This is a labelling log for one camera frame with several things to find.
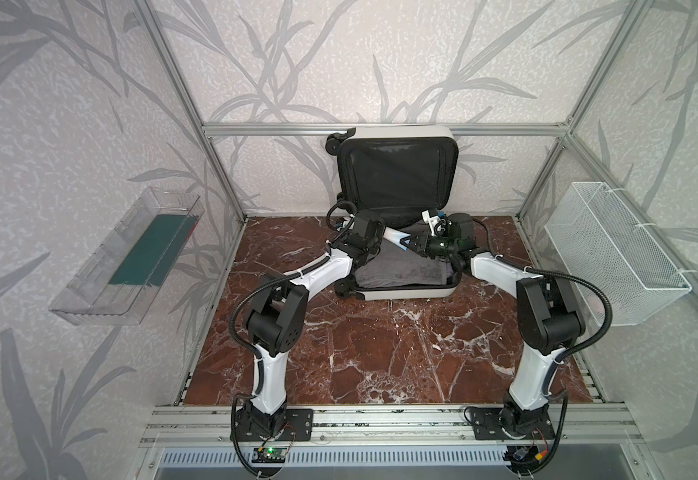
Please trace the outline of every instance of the folded gray cloth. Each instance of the folded gray cloth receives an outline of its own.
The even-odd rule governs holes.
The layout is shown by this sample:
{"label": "folded gray cloth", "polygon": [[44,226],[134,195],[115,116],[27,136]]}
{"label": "folded gray cloth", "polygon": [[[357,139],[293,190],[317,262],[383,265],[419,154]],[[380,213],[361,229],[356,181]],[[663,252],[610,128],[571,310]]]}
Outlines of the folded gray cloth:
{"label": "folded gray cloth", "polygon": [[[402,228],[401,231],[418,235],[429,227],[423,223]],[[450,262],[418,256],[402,250],[388,240],[381,242],[381,252],[368,264],[354,272],[356,284],[363,288],[386,288],[411,283],[446,285],[452,274]]]}

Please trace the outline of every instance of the brown marble surface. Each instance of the brown marble surface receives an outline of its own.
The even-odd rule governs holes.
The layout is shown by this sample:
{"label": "brown marble surface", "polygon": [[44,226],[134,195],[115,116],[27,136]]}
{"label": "brown marble surface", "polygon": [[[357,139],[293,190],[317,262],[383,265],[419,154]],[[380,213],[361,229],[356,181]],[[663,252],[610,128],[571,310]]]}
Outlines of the brown marble surface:
{"label": "brown marble surface", "polygon": [[[529,264],[511,217],[485,221],[499,252]],[[475,232],[486,244],[479,225]],[[312,261],[332,235],[314,217],[250,219],[185,404],[228,405],[235,392],[250,392],[253,356],[230,340],[229,314],[260,274]],[[470,276],[436,300],[342,300],[330,287],[309,303],[290,351],[288,403],[501,403],[521,354],[514,298]],[[561,383],[572,402],[591,401],[574,364],[560,369],[553,390]]]}

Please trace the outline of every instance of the dark green mat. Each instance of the dark green mat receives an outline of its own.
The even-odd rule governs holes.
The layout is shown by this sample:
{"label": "dark green mat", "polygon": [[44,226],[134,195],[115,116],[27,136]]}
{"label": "dark green mat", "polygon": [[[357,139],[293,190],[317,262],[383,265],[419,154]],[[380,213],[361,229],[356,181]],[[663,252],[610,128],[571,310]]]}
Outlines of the dark green mat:
{"label": "dark green mat", "polygon": [[198,216],[156,216],[114,272],[109,285],[143,285],[148,281],[149,285],[162,286],[198,220]]}

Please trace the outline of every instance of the wall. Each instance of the wall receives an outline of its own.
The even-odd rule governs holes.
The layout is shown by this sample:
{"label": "wall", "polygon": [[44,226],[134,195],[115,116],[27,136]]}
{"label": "wall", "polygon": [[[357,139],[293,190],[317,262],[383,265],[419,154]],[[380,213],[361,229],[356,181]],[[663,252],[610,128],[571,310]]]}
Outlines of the wall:
{"label": "wall", "polygon": [[[204,122],[561,122],[627,4],[154,0]],[[216,141],[247,212],[335,202],[324,138]],[[452,207],[516,212],[552,142],[462,140]]]}
{"label": "wall", "polygon": [[[48,312],[147,186],[207,211],[143,323]],[[124,476],[236,229],[129,2],[0,0],[0,480]]]}
{"label": "wall", "polygon": [[[698,2],[655,2],[580,130],[622,186],[698,268]],[[571,181],[567,153],[522,220],[546,266],[543,233]],[[685,298],[586,352],[610,401],[626,401],[664,477],[698,479],[698,312]]]}

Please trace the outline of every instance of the wallpaper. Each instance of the wallpaper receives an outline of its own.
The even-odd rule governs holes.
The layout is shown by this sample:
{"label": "wallpaper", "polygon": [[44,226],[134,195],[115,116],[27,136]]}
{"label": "wallpaper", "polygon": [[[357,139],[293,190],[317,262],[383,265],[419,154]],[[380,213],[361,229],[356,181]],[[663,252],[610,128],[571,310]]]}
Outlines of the wallpaper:
{"label": "wallpaper", "polygon": [[[143,323],[50,313],[147,186],[206,211]],[[0,480],[126,473],[237,231],[129,2],[0,0]]]}
{"label": "wallpaper", "polygon": [[[565,121],[627,4],[154,0],[206,123]],[[216,138],[246,211],[280,215],[334,203],[324,140]],[[516,212],[551,139],[473,143],[506,161],[463,162],[452,206]]]}
{"label": "wallpaper", "polygon": [[652,7],[577,133],[698,271],[698,1]]}
{"label": "wallpaper", "polygon": [[[521,220],[545,268],[564,270],[544,231],[573,181],[592,181],[566,151]],[[598,327],[589,319],[586,335]],[[598,388],[626,402],[666,480],[698,480],[698,312],[687,298],[636,326],[618,326],[584,350]]]}
{"label": "wallpaper", "polygon": [[[554,138],[458,138],[446,211],[514,214]],[[336,158],[322,137],[216,138],[215,147],[248,214],[324,215],[340,192]],[[295,161],[283,162],[281,158]]]}

